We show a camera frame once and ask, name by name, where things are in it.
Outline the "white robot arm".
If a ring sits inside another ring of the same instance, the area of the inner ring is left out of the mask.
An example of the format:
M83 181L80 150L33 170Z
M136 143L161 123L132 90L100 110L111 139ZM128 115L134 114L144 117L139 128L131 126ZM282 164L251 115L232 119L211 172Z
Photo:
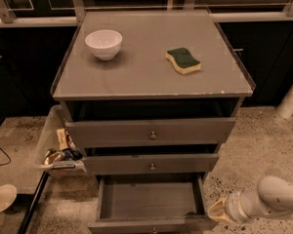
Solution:
M219 222L293 218L293 85L276 108L239 110L206 189Z

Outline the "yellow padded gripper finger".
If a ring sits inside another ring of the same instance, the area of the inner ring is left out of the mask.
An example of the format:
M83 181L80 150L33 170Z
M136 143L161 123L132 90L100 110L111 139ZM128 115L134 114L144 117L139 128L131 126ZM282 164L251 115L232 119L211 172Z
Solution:
M219 199L214 203L208 211L208 216L214 221L223 223L223 224L232 224L232 219L226 212L226 198Z

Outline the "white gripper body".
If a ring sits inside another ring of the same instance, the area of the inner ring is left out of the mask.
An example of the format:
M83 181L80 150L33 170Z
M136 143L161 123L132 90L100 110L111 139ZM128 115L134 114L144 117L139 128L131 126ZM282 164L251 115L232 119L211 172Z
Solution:
M259 216L260 201L255 190L231 193L226 200L226 214L235 223L246 223Z

